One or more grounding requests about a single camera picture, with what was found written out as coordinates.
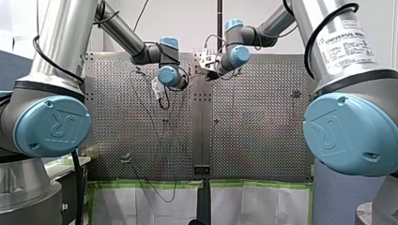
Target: green tape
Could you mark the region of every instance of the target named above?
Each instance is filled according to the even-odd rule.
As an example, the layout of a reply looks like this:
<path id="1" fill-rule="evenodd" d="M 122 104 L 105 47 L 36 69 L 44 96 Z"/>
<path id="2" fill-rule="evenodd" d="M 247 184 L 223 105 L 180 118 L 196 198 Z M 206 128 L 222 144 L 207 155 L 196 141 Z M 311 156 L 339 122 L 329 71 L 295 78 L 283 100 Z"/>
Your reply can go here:
<path id="1" fill-rule="evenodd" d="M 310 199 L 308 201 L 308 225 L 313 225 L 313 200 L 314 200 L 314 186 L 310 185 Z"/>
<path id="2" fill-rule="evenodd" d="M 152 185 L 144 180 L 117 180 L 117 181 L 97 181 L 88 182 L 89 188 L 94 189 L 121 189 L 121 188 L 141 188 L 141 189 L 193 189 L 201 188 L 202 181 L 151 181 Z"/>
<path id="3" fill-rule="evenodd" d="M 242 188 L 244 182 L 242 180 L 210 180 L 212 188 Z"/>
<path id="4" fill-rule="evenodd" d="M 255 180 L 211 180 L 212 188 L 239 188 L 239 187 L 261 187 L 261 188 L 286 188 L 286 189 L 310 189 L 311 183 L 285 183 L 278 181 L 255 181 Z"/>
<path id="5" fill-rule="evenodd" d="M 90 184 L 87 189 L 87 198 L 88 198 L 88 220 L 89 225 L 93 224 L 93 215 L 94 215 L 94 196 L 96 194 L 96 189 L 92 188 Z"/>

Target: universal robots logo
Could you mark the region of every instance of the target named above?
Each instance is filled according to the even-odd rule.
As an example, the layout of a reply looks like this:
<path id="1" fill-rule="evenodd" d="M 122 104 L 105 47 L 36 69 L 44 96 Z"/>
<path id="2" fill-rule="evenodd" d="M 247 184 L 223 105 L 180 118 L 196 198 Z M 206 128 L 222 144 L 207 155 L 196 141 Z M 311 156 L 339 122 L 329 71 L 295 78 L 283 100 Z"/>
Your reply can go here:
<path id="1" fill-rule="evenodd" d="M 53 109 L 55 124 L 51 127 L 50 136 L 47 141 L 58 143 L 75 143 L 82 116 L 61 109 Z"/>
<path id="2" fill-rule="evenodd" d="M 312 135 L 323 156 L 352 149 L 345 135 L 340 116 L 338 112 L 332 111 L 311 121 Z"/>

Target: black bracket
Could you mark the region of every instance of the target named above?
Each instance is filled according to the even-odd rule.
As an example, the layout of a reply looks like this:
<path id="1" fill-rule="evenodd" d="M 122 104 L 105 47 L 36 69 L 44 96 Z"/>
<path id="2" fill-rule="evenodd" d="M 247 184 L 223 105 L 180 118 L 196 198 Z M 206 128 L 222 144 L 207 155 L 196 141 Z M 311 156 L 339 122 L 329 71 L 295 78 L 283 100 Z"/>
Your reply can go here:
<path id="1" fill-rule="evenodd" d="M 210 175 L 209 165 L 196 165 L 193 168 L 195 175 Z"/>

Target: metal pole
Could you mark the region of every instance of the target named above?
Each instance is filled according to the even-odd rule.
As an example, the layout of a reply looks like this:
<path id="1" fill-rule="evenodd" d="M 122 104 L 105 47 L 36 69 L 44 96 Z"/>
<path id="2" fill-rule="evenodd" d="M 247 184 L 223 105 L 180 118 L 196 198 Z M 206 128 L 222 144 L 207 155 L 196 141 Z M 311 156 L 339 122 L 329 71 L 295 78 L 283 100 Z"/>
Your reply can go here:
<path id="1" fill-rule="evenodd" d="M 222 38 L 222 0 L 217 0 L 217 36 Z M 222 41 L 217 40 L 217 49 L 222 47 Z"/>

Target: light blue joint cap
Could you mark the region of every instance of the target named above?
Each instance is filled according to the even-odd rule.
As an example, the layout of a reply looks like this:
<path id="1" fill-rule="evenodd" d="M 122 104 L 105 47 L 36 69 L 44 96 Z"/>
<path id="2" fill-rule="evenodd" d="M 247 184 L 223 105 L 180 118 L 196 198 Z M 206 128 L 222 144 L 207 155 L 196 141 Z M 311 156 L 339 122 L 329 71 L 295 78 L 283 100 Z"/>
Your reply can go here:
<path id="1" fill-rule="evenodd" d="M 14 127 L 14 143 L 34 158 L 56 158 L 74 151 L 87 137 L 90 115 L 73 97 L 46 97 L 25 110 Z"/>
<path id="2" fill-rule="evenodd" d="M 249 49 L 243 45 L 237 45 L 229 55 L 229 62 L 234 68 L 240 68 L 250 60 Z"/>
<path id="3" fill-rule="evenodd" d="M 164 66 L 159 69 L 158 80 L 161 84 L 169 87 L 177 87 L 179 78 L 176 70 L 170 66 Z"/>
<path id="4" fill-rule="evenodd" d="M 179 49 L 178 40 L 175 37 L 162 37 L 160 43 L 173 49 Z"/>
<path id="5" fill-rule="evenodd" d="M 241 19 L 232 19 L 225 24 L 225 32 L 239 25 L 243 25 L 243 21 Z"/>
<path id="6" fill-rule="evenodd" d="M 398 128 L 366 99 L 319 97 L 305 113 L 303 129 L 314 155 L 337 173 L 383 176 L 398 170 Z"/>

